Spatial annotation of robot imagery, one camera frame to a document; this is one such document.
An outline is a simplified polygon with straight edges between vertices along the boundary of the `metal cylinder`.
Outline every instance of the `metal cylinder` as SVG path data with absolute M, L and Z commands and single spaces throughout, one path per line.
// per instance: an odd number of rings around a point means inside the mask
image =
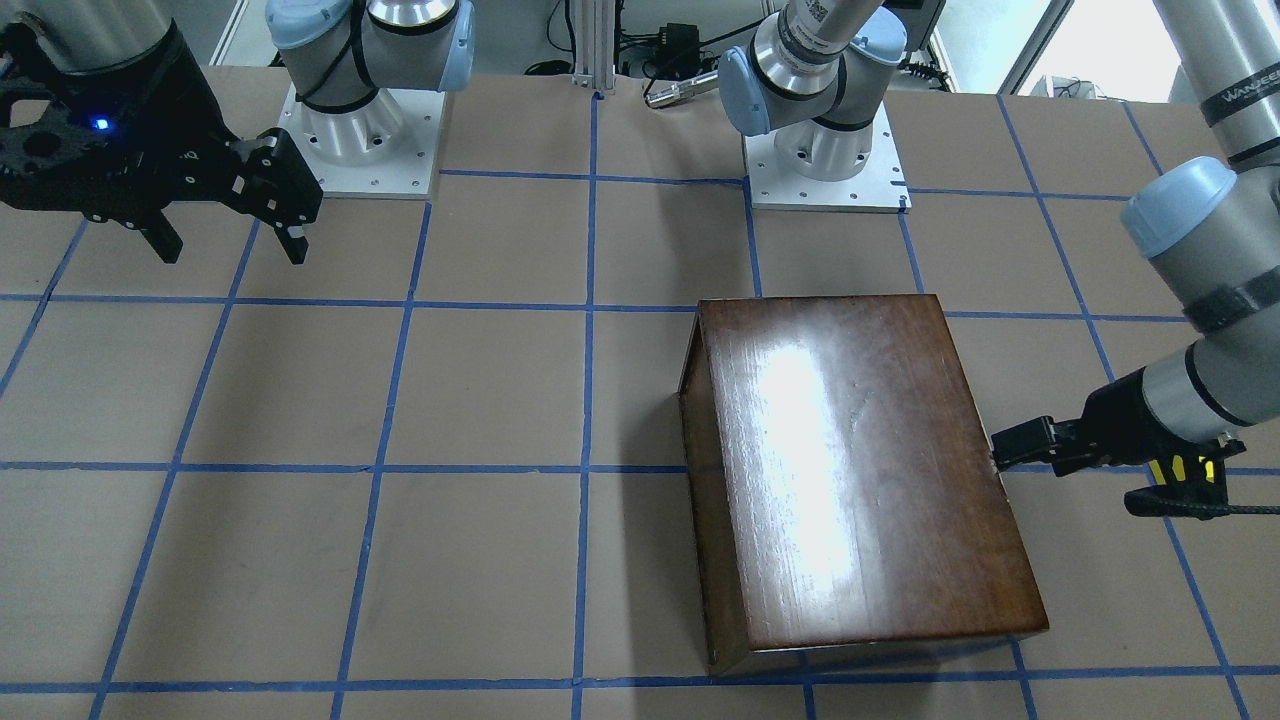
M 662 108 L 671 108 L 672 105 L 678 105 L 686 100 L 692 100 L 694 97 L 704 92 L 710 92 L 718 87 L 719 70 L 712 70 L 709 73 L 703 73 L 700 76 L 672 83 L 671 86 L 657 92 L 649 92 L 644 96 L 644 102 L 654 110 L 660 110 Z
M 172 15 L 155 0 L 0 0 L 0 19 L 27 13 L 42 27 L 40 45 L 73 74 L 114 69 L 155 47 Z
M 791 0 L 786 31 L 806 50 L 838 55 L 884 0 Z
M 334 165 L 370 165 L 385 160 L 396 155 L 397 145 L 408 135 L 404 111 L 385 90 L 351 113 L 317 113 L 306 105 L 298 111 L 305 142 Z
M 1280 14 L 1272 0 L 1156 0 L 1231 168 L 1280 160 Z
M 280 50 L 293 87 L 307 105 L 337 108 L 342 113 L 369 101 L 374 88 L 360 77 L 351 50 L 343 51 L 349 37 L 351 23 L 344 19 L 306 45 Z M 326 77 L 325 70 L 339 55 L 342 60 Z
M 791 170 L 815 181 L 838 182 L 863 172 L 874 138 L 874 126 L 845 132 L 805 120 L 780 129 L 773 147 Z
M 756 28 L 751 40 L 755 64 L 773 87 L 788 94 L 812 96 L 822 92 L 840 73 L 837 51 L 835 56 L 800 58 L 781 36 L 782 22 L 768 18 Z
M 372 0 L 369 17 L 385 26 L 416 28 L 438 22 L 457 4 L 457 0 Z
M 1184 306 L 1280 266 L 1280 168 L 1242 174 L 1230 192 L 1151 264 Z M 1211 331 L 1189 351 L 1148 368 L 1151 410 L 1193 442 L 1280 415 L 1280 305 Z

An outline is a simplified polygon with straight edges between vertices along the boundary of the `black strap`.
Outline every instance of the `black strap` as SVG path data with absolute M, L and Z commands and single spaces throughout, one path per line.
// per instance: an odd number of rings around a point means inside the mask
M 1276 92 L 1280 92 L 1280 63 L 1262 68 L 1231 87 L 1210 95 L 1201 102 L 1201 114 L 1204 115 L 1208 127 L 1213 127 Z
M 378 87 L 369 77 L 369 65 L 365 64 L 365 33 L 360 32 L 367 4 L 367 0 L 360 0 L 351 9 L 351 59 L 356 61 L 356 74 L 360 76 L 360 82 L 365 83 L 365 87 Z
M 1239 165 L 1240 163 L 1251 158 L 1257 158 L 1258 155 L 1262 155 L 1267 150 L 1275 149 L 1277 145 L 1280 145 L 1280 137 L 1272 137 L 1266 142 L 1260 142 L 1253 147 L 1249 147 L 1248 150 L 1242 150 L 1240 152 L 1231 155 L 1230 158 L 1226 159 L 1226 161 L 1230 165 Z
M 1183 307 L 1197 331 L 1208 334 L 1280 302 L 1280 265 L 1236 287 L 1220 287 Z
M 1243 420 L 1226 407 L 1222 407 L 1222 404 L 1219 402 L 1217 398 L 1208 391 L 1208 387 L 1204 384 L 1204 379 L 1199 377 L 1199 370 L 1196 368 L 1196 345 L 1187 347 L 1187 352 L 1183 355 L 1183 363 L 1187 365 L 1187 377 L 1192 380 L 1192 387 L 1196 388 L 1196 395 L 1199 396 L 1201 401 L 1204 402 L 1210 410 L 1217 413 L 1219 418 L 1238 428 L 1252 428 L 1256 424 Z

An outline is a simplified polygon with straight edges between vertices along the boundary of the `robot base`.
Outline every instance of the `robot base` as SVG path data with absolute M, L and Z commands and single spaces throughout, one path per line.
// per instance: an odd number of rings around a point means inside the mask
M 310 147 L 307 131 L 289 86 L 280 110 L 279 126 L 293 136 L 298 150 L 324 188 L 325 197 L 378 197 L 388 200 L 430 200 L 436 177 L 436 151 L 444 127 L 445 94 L 428 90 L 390 90 L 403 113 L 407 137 L 396 145 L 385 160 L 366 165 L 335 165 Z
M 837 182 L 806 178 L 778 156 L 769 135 L 744 138 L 751 178 L 751 206 L 762 210 L 820 210 L 836 213 L 897 213 L 911 208 L 902 161 L 888 126 L 884 105 L 876 111 L 876 145 L 856 176 Z

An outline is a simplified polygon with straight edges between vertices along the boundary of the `wooden box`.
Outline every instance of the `wooden box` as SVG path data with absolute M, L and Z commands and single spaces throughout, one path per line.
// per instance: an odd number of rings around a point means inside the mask
M 1048 628 L 934 296 L 704 301 L 680 406 L 713 674 Z

